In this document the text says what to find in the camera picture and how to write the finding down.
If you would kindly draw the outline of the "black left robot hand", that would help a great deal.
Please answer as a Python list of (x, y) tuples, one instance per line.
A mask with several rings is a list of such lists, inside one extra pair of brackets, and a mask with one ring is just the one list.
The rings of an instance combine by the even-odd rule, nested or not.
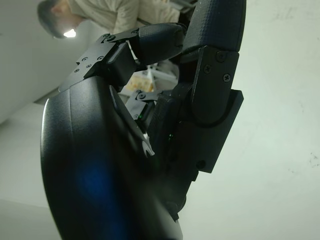
[(244, 100), (232, 83), (244, 0), (201, 0), (190, 25), (104, 34), (47, 100), (40, 160), (64, 240), (181, 240)]

